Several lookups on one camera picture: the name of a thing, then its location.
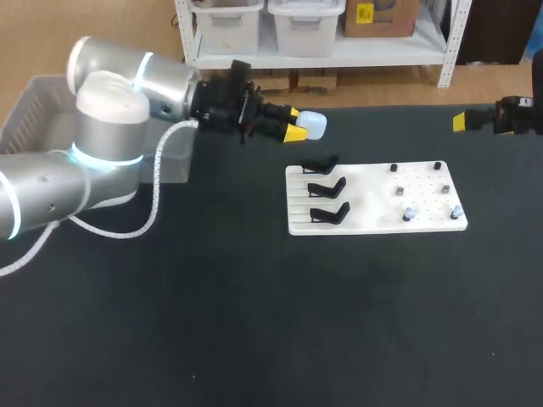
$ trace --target black table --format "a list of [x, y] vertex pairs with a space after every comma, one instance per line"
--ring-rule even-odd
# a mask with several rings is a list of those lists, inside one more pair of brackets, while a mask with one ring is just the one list
[[[65, 222], [0, 280], [0, 405], [540, 404], [543, 139], [454, 135], [460, 111], [328, 110], [322, 142], [286, 146], [201, 134], [145, 237]], [[290, 236], [285, 167], [332, 153], [445, 160], [467, 231]], [[134, 230], [150, 190], [83, 219]]]

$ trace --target white shelf frame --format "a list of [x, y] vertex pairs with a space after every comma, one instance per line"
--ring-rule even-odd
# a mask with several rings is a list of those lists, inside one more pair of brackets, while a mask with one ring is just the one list
[[336, 48], [328, 58], [290, 58], [277, 53], [277, 40], [267, 35], [273, 21], [263, 22], [259, 52], [255, 55], [214, 55], [201, 47], [202, 36], [193, 29], [190, 0], [175, 0], [185, 61], [203, 70], [223, 70], [233, 59], [252, 64], [256, 69], [340, 68], [392, 65], [442, 65], [438, 87], [449, 87], [462, 43], [472, 0], [452, 0], [449, 41], [439, 28], [447, 0], [422, 0], [421, 13], [413, 37], [345, 38], [338, 29]]

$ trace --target yellow label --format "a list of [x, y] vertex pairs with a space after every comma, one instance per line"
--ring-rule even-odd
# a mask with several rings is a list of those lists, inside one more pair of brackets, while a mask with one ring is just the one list
[[374, 4], [358, 4], [358, 8], [356, 9], [356, 23], [371, 24], [373, 22], [374, 9]]
[[460, 113], [452, 120], [452, 130], [465, 131], [466, 130], [466, 114]]

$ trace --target robotic arm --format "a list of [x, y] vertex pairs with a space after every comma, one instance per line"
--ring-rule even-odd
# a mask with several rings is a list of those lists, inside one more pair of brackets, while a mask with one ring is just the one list
[[139, 185], [151, 116], [172, 123], [192, 118], [184, 126], [239, 134], [242, 143], [254, 133], [279, 142], [322, 136], [323, 115], [263, 103], [249, 69], [234, 61], [228, 76], [202, 81], [185, 64], [90, 37], [79, 40], [66, 74], [76, 95], [74, 143], [65, 151], [0, 159], [0, 238], [128, 202]]

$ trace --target pegboard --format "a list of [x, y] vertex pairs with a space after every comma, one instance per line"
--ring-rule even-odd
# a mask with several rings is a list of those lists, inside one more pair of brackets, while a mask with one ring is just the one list
[[[467, 216], [451, 218], [453, 209], [462, 204], [445, 162], [396, 165], [396, 172], [391, 170], [391, 164], [336, 165], [328, 176], [305, 172], [299, 165], [287, 167], [290, 234], [364, 235], [463, 231], [467, 228]], [[334, 187], [341, 177], [345, 177], [346, 186], [335, 199], [310, 197], [308, 184]], [[401, 195], [398, 188], [403, 188]], [[339, 225], [315, 222], [310, 216], [312, 208], [335, 213], [345, 202], [350, 203], [350, 212]], [[413, 209], [416, 216], [405, 221], [408, 208]]]

